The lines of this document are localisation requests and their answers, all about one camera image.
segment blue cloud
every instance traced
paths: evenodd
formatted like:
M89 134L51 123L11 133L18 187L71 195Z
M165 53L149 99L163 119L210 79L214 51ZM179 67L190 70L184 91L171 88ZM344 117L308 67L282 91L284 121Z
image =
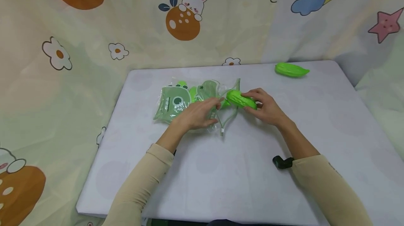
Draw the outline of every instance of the blue cloud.
M318 11L324 5L326 0L296 0L290 8L293 13L300 13L307 16L313 11Z

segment person's left hand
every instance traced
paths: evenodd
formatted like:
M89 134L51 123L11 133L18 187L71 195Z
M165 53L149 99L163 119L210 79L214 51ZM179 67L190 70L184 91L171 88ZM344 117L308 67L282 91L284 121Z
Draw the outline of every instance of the person's left hand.
M213 107L220 109L220 106L219 98L209 98L202 102L194 102L173 120L172 125L177 125L186 131L207 128L218 122L214 118L208 119L208 113Z

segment black clip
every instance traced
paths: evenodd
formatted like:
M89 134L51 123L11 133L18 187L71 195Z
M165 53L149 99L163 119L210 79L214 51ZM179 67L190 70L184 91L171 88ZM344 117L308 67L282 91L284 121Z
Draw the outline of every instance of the black clip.
M292 157L287 158L285 160L282 159L282 157L280 157L279 155L275 156L272 159L272 162L274 163L274 165L279 168L279 169L286 169L286 168L290 168L292 167L292 162L295 159L293 159Z

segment table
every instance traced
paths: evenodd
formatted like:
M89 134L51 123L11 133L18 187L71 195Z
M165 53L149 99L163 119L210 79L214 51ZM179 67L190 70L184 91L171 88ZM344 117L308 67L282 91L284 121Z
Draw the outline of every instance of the table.
M334 61L296 63L311 72L288 78L275 64L133 70L128 74L77 202L77 211L105 217L114 196L167 125L154 123L162 86L172 77L270 93L309 141L356 191L375 225L404 224L404 162ZM189 133L144 217L184 221L327 225L290 170L280 133L242 110L220 133Z

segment pink star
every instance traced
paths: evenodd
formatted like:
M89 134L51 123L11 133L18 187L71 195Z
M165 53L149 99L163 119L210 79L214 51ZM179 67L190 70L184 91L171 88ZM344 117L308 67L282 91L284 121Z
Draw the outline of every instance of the pink star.
M390 33L396 33L400 30L398 19L401 16L404 8L399 9L393 14L388 14L379 11L377 13L377 24L368 30L369 33L376 33L377 40L380 44Z

